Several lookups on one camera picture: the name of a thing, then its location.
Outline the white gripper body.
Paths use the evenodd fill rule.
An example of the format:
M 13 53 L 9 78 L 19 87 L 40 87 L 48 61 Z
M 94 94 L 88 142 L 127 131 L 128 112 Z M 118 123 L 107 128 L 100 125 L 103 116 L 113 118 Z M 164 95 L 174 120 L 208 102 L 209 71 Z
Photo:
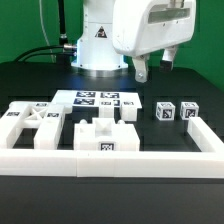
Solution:
M 196 0 L 115 0 L 113 47 L 137 57 L 187 42 L 195 17 Z

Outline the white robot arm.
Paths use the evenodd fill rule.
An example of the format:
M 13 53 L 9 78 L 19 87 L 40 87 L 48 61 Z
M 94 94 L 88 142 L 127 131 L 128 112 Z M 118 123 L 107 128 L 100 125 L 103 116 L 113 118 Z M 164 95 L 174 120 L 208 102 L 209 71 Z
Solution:
M 163 52 L 161 71 L 173 69 L 178 46 L 193 36 L 196 0 L 83 0 L 83 11 L 72 65 L 108 77 L 128 69 L 128 56 L 135 80 L 144 83 L 152 52 Z

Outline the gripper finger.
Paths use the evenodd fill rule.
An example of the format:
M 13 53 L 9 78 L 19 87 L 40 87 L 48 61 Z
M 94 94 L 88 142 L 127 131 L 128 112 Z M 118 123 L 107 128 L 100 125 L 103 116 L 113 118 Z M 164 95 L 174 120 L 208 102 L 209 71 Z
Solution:
M 177 45 L 170 46 L 164 49 L 164 53 L 162 59 L 160 60 L 160 67 L 159 67 L 159 70 L 161 72 L 172 71 L 177 51 L 178 51 Z
M 149 55 L 140 55 L 132 59 L 135 67 L 135 80 L 140 83 L 145 83 L 148 80 L 148 60 Z

